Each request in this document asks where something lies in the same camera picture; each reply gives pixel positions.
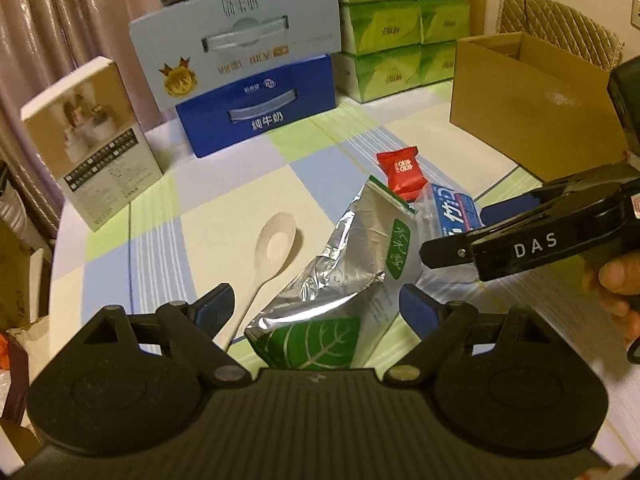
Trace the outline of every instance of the red candy wrapper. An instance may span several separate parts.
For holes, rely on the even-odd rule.
[[[414,202],[427,179],[415,161],[418,148],[411,146],[396,152],[377,153],[378,163],[388,178],[388,188],[407,202]]]

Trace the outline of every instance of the white plastic spoon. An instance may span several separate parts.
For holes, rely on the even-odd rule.
[[[218,332],[213,342],[225,351],[236,337],[258,291],[282,270],[287,261],[293,240],[296,238],[296,221],[289,213],[281,212],[264,225],[255,244],[255,277],[252,293],[242,308],[237,308],[232,319]]]

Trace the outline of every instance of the blue and white package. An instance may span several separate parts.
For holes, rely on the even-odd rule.
[[[175,107],[197,157],[332,108],[330,56],[268,70]]]
[[[418,233],[422,243],[482,227],[476,204],[469,195],[438,184],[429,183],[422,189],[414,203],[414,209],[417,212]],[[425,270],[452,283],[473,283],[478,279],[474,264],[444,269],[425,267]]]

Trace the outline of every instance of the gold crown logo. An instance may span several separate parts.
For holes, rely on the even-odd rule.
[[[193,92],[198,83],[195,72],[189,68],[190,57],[184,59],[180,57],[180,64],[172,68],[167,63],[164,68],[158,70],[164,75],[164,90],[171,97],[183,97]]]

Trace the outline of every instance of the silver foil bag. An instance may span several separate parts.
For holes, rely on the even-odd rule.
[[[370,177],[324,251],[244,331],[273,368],[361,367],[421,272],[414,211]]]

